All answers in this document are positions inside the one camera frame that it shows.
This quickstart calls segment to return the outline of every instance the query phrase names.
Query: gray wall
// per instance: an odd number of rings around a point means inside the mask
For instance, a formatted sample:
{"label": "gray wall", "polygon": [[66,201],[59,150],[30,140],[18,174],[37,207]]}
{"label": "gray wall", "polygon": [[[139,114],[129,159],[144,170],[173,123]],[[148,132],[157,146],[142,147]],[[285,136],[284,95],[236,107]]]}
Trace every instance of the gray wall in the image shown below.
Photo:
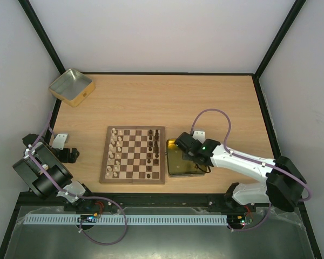
{"label": "gray wall", "polygon": [[261,84],[282,153],[314,191],[306,207],[324,257],[324,0],[306,2]]}
{"label": "gray wall", "polygon": [[255,72],[293,2],[31,0],[64,65],[97,72]]}
{"label": "gray wall", "polygon": [[18,1],[0,1],[0,244],[18,193],[27,185],[12,169],[21,138],[39,132],[52,109],[48,85],[58,76]]}

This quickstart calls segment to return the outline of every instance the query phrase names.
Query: wooden tabletop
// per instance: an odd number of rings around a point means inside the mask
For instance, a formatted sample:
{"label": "wooden tabletop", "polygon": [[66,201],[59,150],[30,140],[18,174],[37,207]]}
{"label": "wooden tabletop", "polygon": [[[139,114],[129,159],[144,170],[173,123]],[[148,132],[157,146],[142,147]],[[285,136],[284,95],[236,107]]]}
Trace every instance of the wooden tabletop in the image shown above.
{"label": "wooden tabletop", "polygon": [[[109,193],[224,193],[234,182],[253,179],[213,168],[205,176],[169,178],[164,185],[99,183],[106,129],[111,125],[166,127],[166,139],[189,132],[194,118],[207,108],[225,111],[232,122],[228,146],[256,156],[273,154],[251,76],[89,75],[96,89],[78,106],[62,103],[55,132],[70,135],[66,147],[76,147],[76,163],[65,166],[75,180],[92,192]],[[196,129],[223,142],[228,129],[220,113],[202,115]]]}

